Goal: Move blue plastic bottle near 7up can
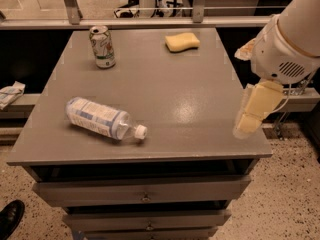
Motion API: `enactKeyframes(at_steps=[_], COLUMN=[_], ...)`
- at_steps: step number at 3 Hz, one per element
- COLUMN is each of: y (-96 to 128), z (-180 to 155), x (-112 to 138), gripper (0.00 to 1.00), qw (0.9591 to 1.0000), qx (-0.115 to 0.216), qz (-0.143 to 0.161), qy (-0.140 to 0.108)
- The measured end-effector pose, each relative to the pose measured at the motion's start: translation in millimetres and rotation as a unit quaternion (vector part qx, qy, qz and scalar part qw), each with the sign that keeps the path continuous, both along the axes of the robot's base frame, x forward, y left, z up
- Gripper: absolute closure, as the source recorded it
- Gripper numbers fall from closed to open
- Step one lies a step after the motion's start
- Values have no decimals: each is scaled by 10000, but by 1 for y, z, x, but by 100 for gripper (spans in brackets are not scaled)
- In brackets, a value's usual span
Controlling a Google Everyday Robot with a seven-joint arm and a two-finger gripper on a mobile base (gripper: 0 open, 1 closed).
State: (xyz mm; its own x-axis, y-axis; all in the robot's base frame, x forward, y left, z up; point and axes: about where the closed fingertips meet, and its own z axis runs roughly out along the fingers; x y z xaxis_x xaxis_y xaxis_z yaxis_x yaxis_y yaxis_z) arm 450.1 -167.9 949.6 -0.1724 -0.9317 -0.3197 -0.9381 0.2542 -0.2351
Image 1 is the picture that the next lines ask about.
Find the white gripper with vent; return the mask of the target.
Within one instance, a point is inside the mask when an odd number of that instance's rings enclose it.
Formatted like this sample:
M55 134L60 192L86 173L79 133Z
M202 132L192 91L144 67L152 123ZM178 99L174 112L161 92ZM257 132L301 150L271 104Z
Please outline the white gripper with vent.
M262 121L279 106L283 100L282 84L297 83L320 67L317 57L303 54L285 39L278 19L279 14L274 15L256 36L251 70L266 80L248 84L243 90L233 128L233 135L238 139L255 133Z

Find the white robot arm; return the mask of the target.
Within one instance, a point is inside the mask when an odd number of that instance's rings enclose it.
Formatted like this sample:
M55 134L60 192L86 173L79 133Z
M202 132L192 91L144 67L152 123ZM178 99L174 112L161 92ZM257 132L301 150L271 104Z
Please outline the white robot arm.
M283 89L320 67L320 0L292 0L274 15L259 34L235 52L251 63L260 81L247 85L233 134L255 133L262 121L284 100Z

